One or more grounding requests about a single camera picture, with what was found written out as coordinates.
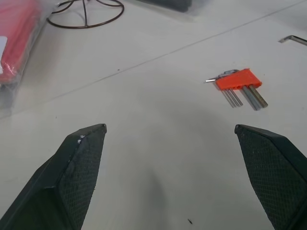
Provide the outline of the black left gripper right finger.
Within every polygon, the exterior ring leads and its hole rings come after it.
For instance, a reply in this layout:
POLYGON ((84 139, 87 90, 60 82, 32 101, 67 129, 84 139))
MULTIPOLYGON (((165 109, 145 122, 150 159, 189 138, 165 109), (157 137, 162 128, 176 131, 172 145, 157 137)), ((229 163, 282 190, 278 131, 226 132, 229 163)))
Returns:
POLYGON ((307 230, 307 157, 286 137, 236 125, 252 188, 275 230, 307 230))

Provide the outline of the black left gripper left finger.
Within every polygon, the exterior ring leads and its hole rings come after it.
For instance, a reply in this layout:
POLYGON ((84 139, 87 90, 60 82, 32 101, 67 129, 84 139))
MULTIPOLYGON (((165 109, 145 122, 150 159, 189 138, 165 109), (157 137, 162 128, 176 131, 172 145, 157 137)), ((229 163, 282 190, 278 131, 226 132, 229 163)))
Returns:
POLYGON ((0 230, 81 230, 106 133, 106 124, 97 124, 66 136, 2 216, 0 230))

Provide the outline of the large steel hex key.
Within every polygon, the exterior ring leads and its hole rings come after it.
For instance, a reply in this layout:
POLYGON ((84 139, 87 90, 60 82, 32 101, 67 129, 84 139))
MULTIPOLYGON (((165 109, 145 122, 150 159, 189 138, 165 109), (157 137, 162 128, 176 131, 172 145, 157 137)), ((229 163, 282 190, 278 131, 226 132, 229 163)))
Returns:
POLYGON ((250 90, 246 86, 243 86, 242 90, 245 93, 246 97, 249 99, 249 101, 252 104, 253 108, 256 111, 260 110, 260 106, 258 105, 256 99, 254 98, 254 96, 252 95, 250 90))

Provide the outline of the thin steel hex key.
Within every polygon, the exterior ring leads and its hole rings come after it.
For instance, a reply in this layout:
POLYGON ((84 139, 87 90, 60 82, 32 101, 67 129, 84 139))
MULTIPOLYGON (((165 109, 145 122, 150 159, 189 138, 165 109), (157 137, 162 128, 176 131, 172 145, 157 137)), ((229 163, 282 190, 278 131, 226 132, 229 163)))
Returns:
POLYGON ((230 98, 232 99, 233 103, 236 105, 236 107, 240 107, 240 104, 237 102, 233 94, 231 93, 231 90, 227 89, 227 93, 229 94, 230 98))
POLYGON ((241 107, 243 106, 243 103, 241 102, 241 100, 239 99, 239 97, 237 96, 237 94, 233 91, 233 89, 230 89, 230 92, 234 98, 234 101, 235 101, 235 104, 238 106, 238 107, 241 107))
POLYGON ((227 90, 223 90, 222 93, 224 94, 224 96, 227 98, 228 102, 230 103, 230 105, 233 107, 233 108, 236 108, 236 104, 233 102, 230 94, 228 93, 227 90))

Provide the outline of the orange hex key set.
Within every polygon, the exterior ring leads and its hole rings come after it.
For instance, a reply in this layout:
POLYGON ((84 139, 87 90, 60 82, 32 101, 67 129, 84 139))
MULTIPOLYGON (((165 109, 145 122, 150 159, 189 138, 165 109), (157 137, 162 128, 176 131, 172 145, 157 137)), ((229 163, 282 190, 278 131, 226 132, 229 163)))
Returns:
POLYGON ((220 90, 241 90, 244 86, 254 86, 256 88, 262 85, 262 82, 254 75, 250 69, 243 69, 236 73, 230 74, 216 81, 220 90))

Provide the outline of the metal hex key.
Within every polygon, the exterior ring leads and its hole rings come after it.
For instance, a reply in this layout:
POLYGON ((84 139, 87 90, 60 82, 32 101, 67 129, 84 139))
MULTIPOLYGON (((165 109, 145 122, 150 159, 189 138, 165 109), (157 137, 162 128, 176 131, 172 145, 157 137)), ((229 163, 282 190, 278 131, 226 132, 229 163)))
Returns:
POLYGON ((295 35, 289 35, 289 36, 286 36, 282 39, 279 40, 279 43, 285 43, 286 41, 295 41, 297 43, 300 43, 302 45, 305 45, 307 46, 307 40, 301 38, 301 37, 298 37, 298 36, 295 36, 295 35))

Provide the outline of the red item in plastic bag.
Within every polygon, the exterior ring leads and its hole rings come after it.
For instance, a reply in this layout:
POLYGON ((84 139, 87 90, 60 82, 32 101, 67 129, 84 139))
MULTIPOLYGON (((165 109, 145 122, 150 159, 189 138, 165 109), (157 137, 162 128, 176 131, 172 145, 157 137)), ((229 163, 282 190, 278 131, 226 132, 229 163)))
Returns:
POLYGON ((55 7, 49 0, 0 0, 0 118, 11 112, 31 49, 55 7))

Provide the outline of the dark grey box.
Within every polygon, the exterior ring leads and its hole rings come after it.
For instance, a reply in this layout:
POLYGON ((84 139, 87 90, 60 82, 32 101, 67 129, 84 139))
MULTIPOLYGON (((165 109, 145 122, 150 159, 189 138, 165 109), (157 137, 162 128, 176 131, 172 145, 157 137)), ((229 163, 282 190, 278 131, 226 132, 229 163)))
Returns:
POLYGON ((146 2, 173 9, 178 12, 187 12, 192 5, 192 0, 145 0, 146 2))

